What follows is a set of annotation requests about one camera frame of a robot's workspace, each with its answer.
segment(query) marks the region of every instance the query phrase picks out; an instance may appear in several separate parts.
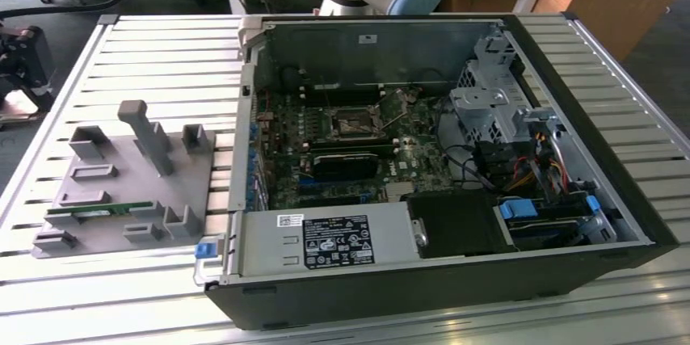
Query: white label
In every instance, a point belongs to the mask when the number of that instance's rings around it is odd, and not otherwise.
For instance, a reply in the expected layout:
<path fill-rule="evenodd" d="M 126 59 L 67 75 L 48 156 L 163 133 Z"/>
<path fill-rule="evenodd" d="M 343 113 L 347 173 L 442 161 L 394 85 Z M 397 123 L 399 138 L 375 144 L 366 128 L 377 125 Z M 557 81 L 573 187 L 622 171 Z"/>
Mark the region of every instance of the white label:
<path fill-rule="evenodd" d="M 379 40 L 379 36 L 359 36 L 361 44 L 375 44 L 377 40 Z"/>
<path fill-rule="evenodd" d="M 302 226 L 303 220 L 305 220 L 303 214 L 279 214 L 278 215 L 278 227 Z"/>

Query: gray pillar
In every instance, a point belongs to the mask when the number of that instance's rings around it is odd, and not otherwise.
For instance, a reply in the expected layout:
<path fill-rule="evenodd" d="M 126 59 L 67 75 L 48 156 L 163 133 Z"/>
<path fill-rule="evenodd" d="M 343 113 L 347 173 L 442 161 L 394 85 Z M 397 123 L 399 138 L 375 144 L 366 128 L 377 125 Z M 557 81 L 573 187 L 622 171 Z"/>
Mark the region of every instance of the gray pillar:
<path fill-rule="evenodd" d="M 155 169 L 161 175 L 173 174 L 173 161 L 167 155 L 167 144 L 162 143 L 147 118 L 147 103 L 143 100 L 126 100 L 121 103 L 118 118 L 133 126 Z"/>

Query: slotted metal table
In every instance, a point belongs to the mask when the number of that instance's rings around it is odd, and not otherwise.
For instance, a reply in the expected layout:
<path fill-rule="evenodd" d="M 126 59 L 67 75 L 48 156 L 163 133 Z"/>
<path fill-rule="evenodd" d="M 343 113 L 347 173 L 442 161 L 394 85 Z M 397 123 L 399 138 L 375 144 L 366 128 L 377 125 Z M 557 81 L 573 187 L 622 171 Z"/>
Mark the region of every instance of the slotted metal table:
<path fill-rule="evenodd" d="M 72 155 L 67 138 L 86 124 L 127 133 L 115 114 L 123 99 L 145 99 L 169 132 L 186 123 L 218 131 L 206 232 L 225 228 L 241 19 L 122 16 L 97 26 L 0 198 L 0 343 L 689 343 L 688 139 L 578 21 L 520 17 L 669 222 L 677 250 L 568 296 L 273 331 L 235 328 L 206 299 L 191 246 L 34 259 L 31 241 Z"/>

